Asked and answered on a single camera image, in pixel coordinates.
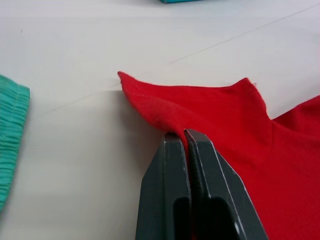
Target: ribbed fabric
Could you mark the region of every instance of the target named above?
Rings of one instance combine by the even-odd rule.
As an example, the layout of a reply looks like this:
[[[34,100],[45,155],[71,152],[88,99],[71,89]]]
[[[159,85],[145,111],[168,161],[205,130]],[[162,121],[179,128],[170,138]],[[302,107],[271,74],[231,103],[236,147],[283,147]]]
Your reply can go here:
[[[29,100],[27,87],[0,75],[0,210],[14,177]]]

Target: red t-shirt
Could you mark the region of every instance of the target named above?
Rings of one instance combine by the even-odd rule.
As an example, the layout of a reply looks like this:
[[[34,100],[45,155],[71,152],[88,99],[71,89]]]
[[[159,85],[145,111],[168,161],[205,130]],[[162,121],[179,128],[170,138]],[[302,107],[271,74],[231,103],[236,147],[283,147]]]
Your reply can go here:
[[[257,89],[160,86],[119,72],[131,105],[155,128],[206,134],[242,178],[270,240],[320,240],[320,96],[269,119]]]

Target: red cloth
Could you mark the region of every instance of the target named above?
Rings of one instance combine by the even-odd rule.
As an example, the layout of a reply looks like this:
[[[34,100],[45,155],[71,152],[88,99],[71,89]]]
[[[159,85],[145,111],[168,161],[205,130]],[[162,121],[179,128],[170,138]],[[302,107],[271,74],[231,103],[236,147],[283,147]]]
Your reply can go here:
[[[320,240],[320,96],[270,120],[247,78],[227,87],[160,86],[119,72],[155,128],[206,134],[241,176],[270,240]]]

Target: table surface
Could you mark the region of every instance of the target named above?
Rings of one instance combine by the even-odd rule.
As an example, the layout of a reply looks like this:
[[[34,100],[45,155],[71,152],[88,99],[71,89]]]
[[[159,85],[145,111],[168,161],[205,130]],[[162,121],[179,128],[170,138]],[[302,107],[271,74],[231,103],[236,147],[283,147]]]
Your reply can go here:
[[[319,94],[319,0],[0,0],[0,74],[31,101],[1,240],[133,240],[163,132],[117,71],[161,85],[248,77],[271,118]]]

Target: green fabric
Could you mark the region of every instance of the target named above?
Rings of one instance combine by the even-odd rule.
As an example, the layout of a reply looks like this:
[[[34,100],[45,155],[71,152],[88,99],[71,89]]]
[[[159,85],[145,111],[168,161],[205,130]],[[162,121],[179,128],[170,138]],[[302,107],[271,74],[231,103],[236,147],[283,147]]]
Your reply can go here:
[[[29,88],[0,75],[0,211],[14,177],[29,100]]]

